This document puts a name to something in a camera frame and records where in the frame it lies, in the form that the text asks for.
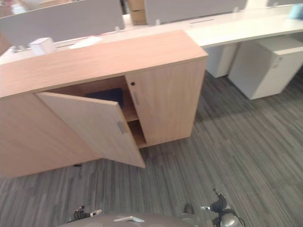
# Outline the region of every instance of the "open cabinet door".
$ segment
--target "open cabinet door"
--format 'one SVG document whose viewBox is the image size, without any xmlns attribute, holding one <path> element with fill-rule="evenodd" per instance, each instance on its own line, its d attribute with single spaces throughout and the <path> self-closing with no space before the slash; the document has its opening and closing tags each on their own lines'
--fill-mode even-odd
<svg viewBox="0 0 303 227">
<path fill-rule="evenodd" d="M 50 92 L 38 97 L 102 157 L 145 168 L 118 102 Z"/>
</svg>

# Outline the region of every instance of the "white desk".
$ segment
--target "white desk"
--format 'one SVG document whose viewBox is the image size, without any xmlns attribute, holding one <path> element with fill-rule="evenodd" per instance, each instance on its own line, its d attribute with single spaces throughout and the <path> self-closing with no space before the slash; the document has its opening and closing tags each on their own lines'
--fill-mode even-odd
<svg viewBox="0 0 303 227">
<path fill-rule="evenodd" d="M 214 17 L 204 27 L 186 30 L 200 46 L 210 47 L 303 31 L 303 20 L 289 19 L 291 6 L 244 11 Z"/>
<path fill-rule="evenodd" d="M 168 31 L 184 30 L 198 45 L 211 47 L 237 43 L 261 37 L 303 32 L 303 21 L 288 18 L 292 6 L 245 10 L 238 13 L 202 17 L 160 26 L 133 26 L 129 15 L 124 15 L 125 30 L 103 34 L 103 43 L 154 35 Z M 56 43 L 57 51 L 66 50 L 82 38 Z M 33 57 L 31 50 L 18 53 L 7 51 L 0 64 Z"/>
</svg>

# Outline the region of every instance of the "white drawer unit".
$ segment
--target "white drawer unit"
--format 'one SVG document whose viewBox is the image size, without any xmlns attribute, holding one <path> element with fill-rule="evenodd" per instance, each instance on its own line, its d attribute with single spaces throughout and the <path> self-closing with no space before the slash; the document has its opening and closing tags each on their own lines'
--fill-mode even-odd
<svg viewBox="0 0 303 227">
<path fill-rule="evenodd" d="M 249 99 L 279 94 L 303 63 L 303 43 L 288 37 L 241 43 L 229 80 Z"/>
</svg>

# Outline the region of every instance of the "cabinet handle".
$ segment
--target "cabinet handle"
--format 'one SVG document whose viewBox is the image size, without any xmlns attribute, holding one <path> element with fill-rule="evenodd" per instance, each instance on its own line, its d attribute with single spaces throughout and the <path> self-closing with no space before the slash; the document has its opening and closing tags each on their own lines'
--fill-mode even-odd
<svg viewBox="0 0 303 227">
<path fill-rule="evenodd" d="M 137 105 L 139 105 L 139 99 L 138 99 L 137 92 L 134 92 L 134 98 L 136 100 Z"/>
<path fill-rule="evenodd" d="M 124 134 L 126 132 L 123 122 L 117 122 L 118 128 L 120 129 L 121 133 Z"/>
</svg>

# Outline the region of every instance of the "cabinet top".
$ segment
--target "cabinet top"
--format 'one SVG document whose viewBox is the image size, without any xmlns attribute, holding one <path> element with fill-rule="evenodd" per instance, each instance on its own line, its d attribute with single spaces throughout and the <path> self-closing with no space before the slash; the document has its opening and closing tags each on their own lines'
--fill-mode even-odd
<svg viewBox="0 0 303 227">
<path fill-rule="evenodd" d="M 0 97 L 117 77 L 207 57 L 183 31 L 55 52 L 0 66 Z"/>
</svg>

